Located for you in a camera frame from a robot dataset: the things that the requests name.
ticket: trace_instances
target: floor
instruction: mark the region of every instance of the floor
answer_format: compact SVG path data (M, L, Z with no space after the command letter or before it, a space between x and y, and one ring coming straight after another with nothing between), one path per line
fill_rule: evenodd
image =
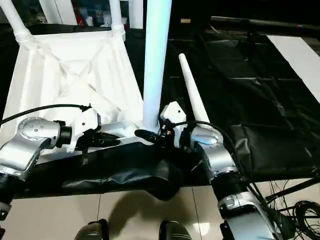
M291 180L286 187L304 180ZM284 181L277 184L281 189ZM268 182L258 186L270 194ZM289 206L298 200L320 202L319 184L286 198ZM223 220L210 186L181 188L167 202L144 191L18 199L1 227L6 229L4 240L72 240L82 226L101 218L109 221L111 240L157 240L163 220L179 221L193 240L222 239Z

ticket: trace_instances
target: black cable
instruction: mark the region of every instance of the black cable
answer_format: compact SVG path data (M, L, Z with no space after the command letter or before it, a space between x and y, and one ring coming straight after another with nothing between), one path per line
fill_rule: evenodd
M320 240L320 231L316 231L315 227L320 227L320 224L309 224L309 217L320 219L320 205L311 201L298 201L293 208L292 217L295 220L296 227L300 233L305 234L312 240Z
M287 180L287 181L284 183L282 191L284 191L284 190L286 189L286 185L287 185L288 182L289 182L289 180ZM288 208L288 204L287 204L287 201L286 201L286 197L283 196L283 197L282 197L282 200L283 200L284 206L285 206L286 208Z
M85 111L89 109L90 106L83 106L83 105L77 105L77 104L53 104L53 105L40 106L40 107L32 108L32 109L17 113L15 115L9 116L0 121L0 126L2 124L12 121L13 119L17 119L21 116L31 114L40 110L53 109L53 108L78 108L78 109L81 109L82 111Z
M274 185L272 184L272 181L269 181L269 186L270 186L270 190L272 192L272 194L275 194L275 188L274 188ZM278 206L277 206L277 202L274 200L274 201L270 201L270 202L266 202L268 205L270 204L273 204L272 206L272 209L274 210L278 210Z

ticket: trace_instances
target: robotic arm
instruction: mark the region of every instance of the robotic arm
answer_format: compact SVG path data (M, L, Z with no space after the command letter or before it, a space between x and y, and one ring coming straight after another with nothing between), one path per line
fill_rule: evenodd
M220 225L224 239L282 239L260 201L248 190L224 146L222 134L211 126L181 123L186 115L177 102L166 106L160 116L163 120L160 134L146 130L136 130L135 134L149 142L189 148L201 156L224 219ZM85 145L88 149L119 144L114 135L110 141L97 141L92 134L100 127L99 116L93 108L85 110L71 126L40 117L23 120L16 135L0 149L0 221L8 215L15 192L26 179L28 169L36 164L41 150L68 145L67 151L73 152L76 146Z
M71 126L63 121L48 121L41 117L28 117L20 122L15 136L0 148L0 221L6 219L11 201L28 170L36 165L41 150L67 146L67 152L76 147L109 147L120 143L117 136L97 132L100 118L88 107L79 114Z
M189 148L200 155L224 222L220 225L225 240L282 239L262 203L249 191L228 150L222 134L211 126L189 126L177 102L161 113L161 133L137 130L135 134L163 146Z

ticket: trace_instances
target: black plastic sheet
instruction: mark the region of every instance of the black plastic sheet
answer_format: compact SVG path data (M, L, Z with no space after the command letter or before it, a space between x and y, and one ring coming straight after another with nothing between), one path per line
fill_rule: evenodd
M0 27L1 112L19 46L7 25ZM33 25L33 34L97 31L101 28ZM145 33L128 29L125 46L143 93ZM319 175L320 106L266 36L171 32L161 108L177 101L193 112L178 55L184 53L211 123L235 142L242 171L255 181ZM134 143L39 164L30 171L20 198L145 189L169 199L181 186L208 180L193 155Z

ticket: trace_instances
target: white pole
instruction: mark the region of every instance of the white pole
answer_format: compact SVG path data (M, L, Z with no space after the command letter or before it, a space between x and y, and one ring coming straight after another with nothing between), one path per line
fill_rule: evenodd
M129 19L131 29L144 28L144 0L129 0Z
M2 8L6 18L8 19L18 43L26 42L31 39L32 35L22 22L14 4L11 0L0 0L0 7Z
M126 32L125 32L125 27L122 24L120 0L109 0L109 3L110 3L111 18L112 18L112 25L111 25L112 35L122 36L123 41L125 41Z
M198 121L204 121L204 122L210 122L204 103L202 102L202 99L200 97L197 85L195 83L194 77L191 73L189 64L187 62L186 56L181 53L179 55L180 65L182 68L182 73L186 85L186 89L188 91L188 95L190 98L193 114L195 120Z
M39 0L48 24L63 24L56 1Z
M59 12L62 24L66 25L78 25L74 6L71 0L50 0L54 2Z
M148 0L144 59L143 127L159 131L159 108L172 0Z

